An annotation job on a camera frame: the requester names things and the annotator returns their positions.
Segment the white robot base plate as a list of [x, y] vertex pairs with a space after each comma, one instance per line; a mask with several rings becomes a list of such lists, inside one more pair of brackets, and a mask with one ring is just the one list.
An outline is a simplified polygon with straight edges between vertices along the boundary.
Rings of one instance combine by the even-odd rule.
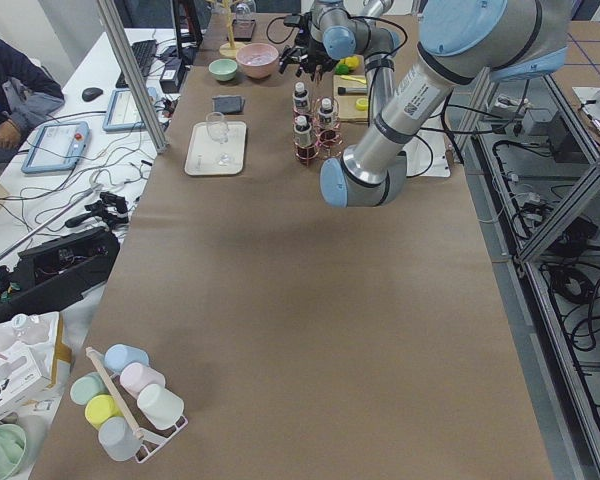
[[446, 137], [421, 130], [403, 147], [407, 158], [407, 177], [448, 178], [451, 170], [446, 157]]

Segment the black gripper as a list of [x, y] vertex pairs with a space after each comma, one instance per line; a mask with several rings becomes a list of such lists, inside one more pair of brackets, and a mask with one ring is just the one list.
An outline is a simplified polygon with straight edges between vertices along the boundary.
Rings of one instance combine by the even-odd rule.
[[335, 68], [335, 60], [326, 52], [323, 44], [311, 33], [310, 14], [287, 15], [283, 24], [298, 29], [293, 46], [285, 46], [280, 55], [279, 68], [283, 74], [289, 65], [297, 65], [297, 75], [322, 75]]

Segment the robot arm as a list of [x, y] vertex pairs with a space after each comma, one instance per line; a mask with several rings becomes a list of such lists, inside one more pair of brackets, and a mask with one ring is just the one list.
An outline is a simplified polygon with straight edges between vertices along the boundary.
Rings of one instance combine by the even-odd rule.
[[334, 60], [365, 58], [367, 78], [380, 98], [360, 141], [320, 171], [324, 200], [335, 207], [391, 202], [407, 178], [404, 147], [459, 85], [488, 69], [494, 82], [531, 79], [566, 60], [568, 1], [429, 1], [419, 22], [417, 60], [393, 82], [393, 34], [373, 25], [391, 7], [372, 1], [360, 20], [340, 1], [312, 6], [311, 36]]
[[304, 14], [288, 15], [284, 24], [296, 27], [294, 44], [280, 56], [279, 71], [296, 64], [297, 75], [315, 79], [332, 71], [347, 57], [364, 58], [367, 92], [370, 101], [368, 120], [373, 121], [394, 93], [394, 54], [404, 40], [392, 30], [377, 25], [391, 1], [370, 1], [356, 15], [342, 1], [315, 1]]

